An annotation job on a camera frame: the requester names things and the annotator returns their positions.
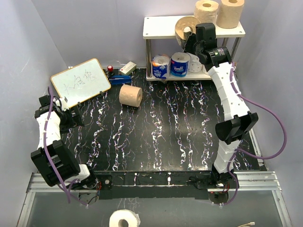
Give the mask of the brown roll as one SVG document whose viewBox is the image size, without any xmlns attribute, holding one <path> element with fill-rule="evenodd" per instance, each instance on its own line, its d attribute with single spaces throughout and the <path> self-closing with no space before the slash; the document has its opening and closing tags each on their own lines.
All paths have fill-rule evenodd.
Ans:
<svg viewBox="0 0 303 227">
<path fill-rule="evenodd" d="M 224 29 L 238 26 L 244 8 L 245 0 L 221 0 L 219 4 L 216 24 Z"/>
<path fill-rule="evenodd" d="M 140 87 L 122 85 L 119 93 L 119 102 L 123 105 L 139 107 L 142 97 L 143 91 Z"/>
<path fill-rule="evenodd" d="M 194 17 L 200 23 L 214 23 L 218 8 L 219 4 L 213 0 L 199 0 L 195 3 Z"/>
<path fill-rule="evenodd" d="M 200 24 L 200 20 L 194 16 L 184 16 L 175 24 L 175 36 L 178 44 L 187 39 L 187 33 L 196 33 L 196 25 Z"/>
</svg>

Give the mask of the blue Tempo roll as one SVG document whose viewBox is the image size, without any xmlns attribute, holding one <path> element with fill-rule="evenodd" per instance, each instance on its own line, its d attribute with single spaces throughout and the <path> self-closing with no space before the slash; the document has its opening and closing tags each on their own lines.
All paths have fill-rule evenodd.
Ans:
<svg viewBox="0 0 303 227">
<path fill-rule="evenodd" d="M 185 52 L 176 52 L 170 59 L 170 73 L 174 77 L 183 78 L 187 75 L 190 61 L 189 54 Z"/>
</svg>

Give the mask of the white patterned paper roll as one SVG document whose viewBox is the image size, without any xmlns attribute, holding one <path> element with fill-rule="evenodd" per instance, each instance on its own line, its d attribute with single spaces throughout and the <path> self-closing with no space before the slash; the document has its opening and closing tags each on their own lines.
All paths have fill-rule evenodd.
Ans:
<svg viewBox="0 0 303 227">
<path fill-rule="evenodd" d="M 203 65 L 201 64 L 199 58 L 196 55 L 188 53 L 190 56 L 190 61 L 188 63 L 188 71 L 192 73 L 198 73 L 202 70 Z"/>
</svg>

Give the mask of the brown roll front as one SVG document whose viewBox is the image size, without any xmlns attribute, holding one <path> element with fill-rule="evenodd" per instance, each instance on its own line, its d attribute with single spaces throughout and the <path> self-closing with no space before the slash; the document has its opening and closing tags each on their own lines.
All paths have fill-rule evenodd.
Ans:
<svg viewBox="0 0 303 227">
<path fill-rule="evenodd" d="M 216 24 L 224 29 L 238 26 L 244 8 L 245 0 L 221 0 L 219 4 Z"/>
<path fill-rule="evenodd" d="M 195 3 L 194 17 L 200 23 L 214 23 L 218 8 L 219 4 L 213 0 L 199 0 Z"/>
</svg>

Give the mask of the light blue roll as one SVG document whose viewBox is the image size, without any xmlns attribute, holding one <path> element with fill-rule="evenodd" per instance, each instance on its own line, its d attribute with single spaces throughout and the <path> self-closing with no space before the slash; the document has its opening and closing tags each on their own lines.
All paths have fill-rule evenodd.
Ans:
<svg viewBox="0 0 303 227">
<path fill-rule="evenodd" d="M 170 74 L 170 58 L 166 55 L 156 55 L 151 61 L 151 73 L 157 79 L 166 80 Z"/>
</svg>

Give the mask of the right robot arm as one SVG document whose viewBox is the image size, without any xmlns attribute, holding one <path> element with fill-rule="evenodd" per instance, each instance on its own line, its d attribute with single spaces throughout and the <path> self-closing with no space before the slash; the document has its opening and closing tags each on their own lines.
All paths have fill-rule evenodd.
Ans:
<svg viewBox="0 0 303 227">
<path fill-rule="evenodd" d="M 217 45 L 215 25 L 196 25 L 183 42 L 184 52 L 194 54 L 211 77 L 224 112 L 224 121 L 216 124 L 219 139 L 217 157 L 212 165 L 211 182 L 221 188 L 233 177 L 232 162 L 240 141 L 258 121 L 257 113 L 252 113 L 239 97 L 238 85 L 233 79 L 234 64 L 226 47 Z"/>
</svg>

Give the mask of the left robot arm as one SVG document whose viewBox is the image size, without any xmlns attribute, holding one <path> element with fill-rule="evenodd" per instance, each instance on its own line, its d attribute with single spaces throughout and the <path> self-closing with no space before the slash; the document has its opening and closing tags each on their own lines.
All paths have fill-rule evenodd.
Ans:
<svg viewBox="0 0 303 227">
<path fill-rule="evenodd" d="M 40 107 L 35 111 L 35 119 L 39 125 L 39 144 L 31 153 L 31 159 L 45 182 L 53 187 L 60 183 L 76 180 L 72 189 L 94 188 L 98 177 L 86 164 L 80 164 L 67 145 L 62 135 L 69 129 L 84 126 L 77 106 L 68 107 L 67 98 L 45 95 L 39 98 Z"/>
</svg>

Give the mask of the white two-tier shelf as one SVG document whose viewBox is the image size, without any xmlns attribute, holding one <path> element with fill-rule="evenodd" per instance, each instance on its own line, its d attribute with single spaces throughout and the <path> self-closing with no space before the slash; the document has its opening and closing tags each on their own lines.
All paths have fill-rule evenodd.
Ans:
<svg viewBox="0 0 303 227">
<path fill-rule="evenodd" d="M 182 16 L 158 16 L 145 17 L 143 23 L 143 39 L 145 40 L 146 52 L 146 80 L 157 81 L 152 75 L 151 69 L 151 40 L 154 39 L 173 39 L 175 38 L 175 24 Z M 225 29 L 216 27 L 216 37 L 223 39 L 223 45 L 226 45 L 230 38 L 234 38 L 234 44 L 230 50 L 231 57 L 234 57 L 238 49 L 241 38 L 245 36 L 245 30 L 241 23 L 235 28 Z M 170 75 L 168 80 L 210 80 L 210 76 L 201 70 L 198 73 L 188 72 L 184 78 L 178 78 Z"/>
</svg>

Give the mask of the white green small box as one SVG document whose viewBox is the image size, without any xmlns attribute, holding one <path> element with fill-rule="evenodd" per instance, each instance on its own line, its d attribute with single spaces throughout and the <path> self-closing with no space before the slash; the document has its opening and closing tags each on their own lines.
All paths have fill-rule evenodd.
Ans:
<svg viewBox="0 0 303 227">
<path fill-rule="evenodd" d="M 127 75 L 132 74 L 132 72 L 135 71 L 136 68 L 137 68 L 137 65 L 134 62 L 129 61 L 121 69 L 119 69 L 118 73 L 119 73 L 119 75 L 127 76 Z"/>
</svg>

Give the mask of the blue stapler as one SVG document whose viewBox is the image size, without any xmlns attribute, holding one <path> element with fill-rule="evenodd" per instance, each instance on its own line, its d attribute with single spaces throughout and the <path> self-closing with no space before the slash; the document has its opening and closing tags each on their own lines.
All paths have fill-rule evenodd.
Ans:
<svg viewBox="0 0 303 227">
<path fill-rule="evenodd" d="M 131 76 L 115 75 L 109 78 L 109 82 L 111 83 L 111 85 L 120 85 L 132 83 L 132 79 Z"/>
</svg>

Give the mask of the red emergency stop button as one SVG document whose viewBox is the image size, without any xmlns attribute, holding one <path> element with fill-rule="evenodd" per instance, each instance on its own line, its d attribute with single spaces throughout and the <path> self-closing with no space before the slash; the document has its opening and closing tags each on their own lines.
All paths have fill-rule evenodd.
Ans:
<svg viewBox="0 0 303 227">
<path fill-rule="evenodd" d="M 108 65 L 107 71 L 108 71 L 109 73 L 112 73 L 112 72 L 114 71 L 113 66 L 112 66 L 112 65 Z"/>
</svg>

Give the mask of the small whiteboard wooden frame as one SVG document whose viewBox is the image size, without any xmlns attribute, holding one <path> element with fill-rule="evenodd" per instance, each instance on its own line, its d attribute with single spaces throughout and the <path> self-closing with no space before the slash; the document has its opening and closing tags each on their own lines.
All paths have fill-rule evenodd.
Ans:
<svg viewBox="0 0 303 227">
<path fill-rule="evenodd" d="M 58 95 L 67 98 L 69 107 L 111 88 L 108 77 L 96 58 L 51 76 L 51 82 Z"/>
</svg>

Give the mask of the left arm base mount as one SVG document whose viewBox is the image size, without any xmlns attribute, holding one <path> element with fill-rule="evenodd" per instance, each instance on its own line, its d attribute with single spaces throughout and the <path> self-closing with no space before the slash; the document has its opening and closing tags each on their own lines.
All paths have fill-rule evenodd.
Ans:
<svg viewBox="0 0 303 227">
<path fill-rule="evenodd" d="M 101 190 L 111 190 L 113 180 L 111 175 L 95 174 L 92 170 L 89 173 L 87 178 L 78 183 L 81 189 L 96 189 L 97 196 L 100 196 Z"/>
</svg>

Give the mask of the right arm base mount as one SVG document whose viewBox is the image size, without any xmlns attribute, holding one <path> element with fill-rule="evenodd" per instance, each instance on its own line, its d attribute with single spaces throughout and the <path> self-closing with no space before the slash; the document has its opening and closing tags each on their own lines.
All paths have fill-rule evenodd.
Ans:
<svg viewBox="0 0 303 227">
<path fill-rule="evenodd" d="M 191 176 L 186 185 L 192 185 L 197 189 L 218 189 L 219 192 L 239 189 L 239 183 L 229 173 L 215 175 L 213 172 L 207 172 Z"/>
</svg>

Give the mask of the aluminium rail frame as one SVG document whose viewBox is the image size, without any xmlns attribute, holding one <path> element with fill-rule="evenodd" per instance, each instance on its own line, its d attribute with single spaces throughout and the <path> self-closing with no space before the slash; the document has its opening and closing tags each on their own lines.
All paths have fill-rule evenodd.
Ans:
<svg viewBox="0 0 303 227">
<path fill-rule="evenodd" d="M 22 227 L 107 227 L 117 210 L 139 215 L 142 227 L 289 227 L 277 175 L 239 153 L 234 168 L 239 189 L 197 189 L 191 176 L 211 171 L 218 139 L 214 127 L 223 109 L 211 81 L 145 80 L 132 75 L 143 90 L 140 107 L 119 103 L 120 86 L 82 106 L 84 127 L 70 130 L 64 142 L 95 174 L 111 175 L 111 190 L 76 190 L 89 203 L 68 204 L 63 192 L 32 174 Z"/>
</svg>

